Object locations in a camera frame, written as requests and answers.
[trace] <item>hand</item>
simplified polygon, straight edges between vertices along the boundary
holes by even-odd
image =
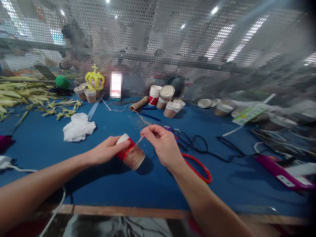
[[[128,148],[130,141],[124,141],[116,145],[116,142],[121,136],[109,137],[102,143],[100,143],[95,148],[88,151],[89,160],[92,162],[92,165],[100,165],[105,162],[108,162],[110,159],[115,156],[121,150]]]
[[[163,166],[175,169],[185,163],[172,132],[159,125],[150,125],[141,131],[141,135],[154,146]]]

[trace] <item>red scissors handle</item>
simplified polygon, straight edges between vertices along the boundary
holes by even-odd
[[[195,158],[194,156],[191,156],[191,155],[188,155],[188,154],[185,154],[185,153],[182,153],[182,152],[181,152],[181,155],[182,155],[183,157],[187,157],[187,158],[190,158],[190,159],[194,160],[195,162],[197,162],[197,163],[203,168],[203,170],[205,171],[205,173],[206,173],[206,175],[207,175],[207,179],[204,178],[199,172],[197,172],[197,171],[190,165],[190,163],[185,160],[185,162],[186,162],[186,163],[188,164],[188,166],[194,171],[194,173],[196,173],[205,183],[210,184],[210,183],[213,181],[213,178],[212,178],[212,176],[211,176],[210,171],[208,170],[208,168],[207,168],[202,162],[200,162],[200,161],[199,161],[197,158]]]

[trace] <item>phone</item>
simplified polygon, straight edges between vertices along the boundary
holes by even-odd
[[[110,80],[110,98],[121,98],[123,83],[123,74],[121,72],[112,72]]]
[[[34,67],[47,79],[55,81],[56,76],[45,65],[34,65]]]

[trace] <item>ceiling light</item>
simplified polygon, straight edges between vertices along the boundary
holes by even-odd
[[[218,11],[218,7],[215,7],[212,11],[211,14],[214,15]]]

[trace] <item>power adapter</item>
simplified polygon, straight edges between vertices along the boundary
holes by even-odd
[[[0,170],[4,170],[11,165],[11,158],[8,156],[0,156]]]

